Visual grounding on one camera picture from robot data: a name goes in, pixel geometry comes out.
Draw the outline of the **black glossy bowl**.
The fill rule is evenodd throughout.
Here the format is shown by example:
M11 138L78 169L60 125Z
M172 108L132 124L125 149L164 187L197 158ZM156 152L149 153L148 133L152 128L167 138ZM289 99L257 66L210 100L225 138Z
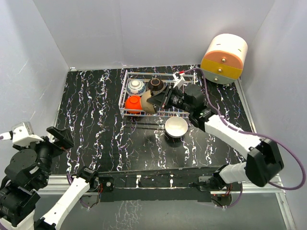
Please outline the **black glossy bowl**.
M141 106L144 112L148 114L156 114L156 110L154 108L154 105L147 102L147 100L151 98L151 91L148 90L146 91L142 96L141 96Z

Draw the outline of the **brown bowl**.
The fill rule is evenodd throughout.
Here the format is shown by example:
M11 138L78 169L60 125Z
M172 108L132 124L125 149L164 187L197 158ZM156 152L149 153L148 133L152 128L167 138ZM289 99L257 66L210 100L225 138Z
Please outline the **brown bowl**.
M151 95L157 95L161 93L165 88L165 84L158 78L151 79L147 85L146 90L151 92Z

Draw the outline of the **orange bowl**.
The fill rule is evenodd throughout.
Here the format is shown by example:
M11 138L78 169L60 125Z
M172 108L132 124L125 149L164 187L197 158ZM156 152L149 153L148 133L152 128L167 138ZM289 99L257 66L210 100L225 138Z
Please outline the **orange bowl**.
M125 101L125 108L131 109L131 110L128 110L128 113L130 114L140 114L142 110L141 97L136 96L136 95L130 96Z

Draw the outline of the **blue floral white bowl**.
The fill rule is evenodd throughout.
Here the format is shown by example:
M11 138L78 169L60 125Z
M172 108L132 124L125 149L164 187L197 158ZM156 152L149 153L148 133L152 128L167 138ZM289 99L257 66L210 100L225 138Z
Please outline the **blue floral white bowl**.
M145 90L145 84L141 80L130 80L127 86L127 94L129 96L142 96Z

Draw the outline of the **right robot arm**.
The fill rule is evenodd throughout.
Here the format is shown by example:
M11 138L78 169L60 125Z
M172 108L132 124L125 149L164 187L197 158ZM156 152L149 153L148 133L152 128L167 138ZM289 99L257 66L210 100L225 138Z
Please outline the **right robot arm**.
M231 123L223 122L212 106L205 105L204 94L198 85L189 84L182 92L173 86L165 87L160 93L149 91L146 101L157 108L175 107L187 112L195 127L219 138L245 159L243 163L223 165L198 186L225 190L232 183L250 181L264 187L284 168L276 142L254 133L246 134Z

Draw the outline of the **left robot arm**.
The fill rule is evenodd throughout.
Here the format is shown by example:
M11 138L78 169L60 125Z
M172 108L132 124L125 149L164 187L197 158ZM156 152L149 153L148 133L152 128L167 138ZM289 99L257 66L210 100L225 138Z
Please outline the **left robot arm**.
M48 127L47 136L34 134L29 122L20 123L2 133L1 140L11 140L17 150L5 168L0 185L0 228L2 230L59 230L72 208L88 191L99 186L98 173L83 167L74 178L67 175L69 188L39 220L34 220L38 190L48 185L52 161L74 147L70 128Z

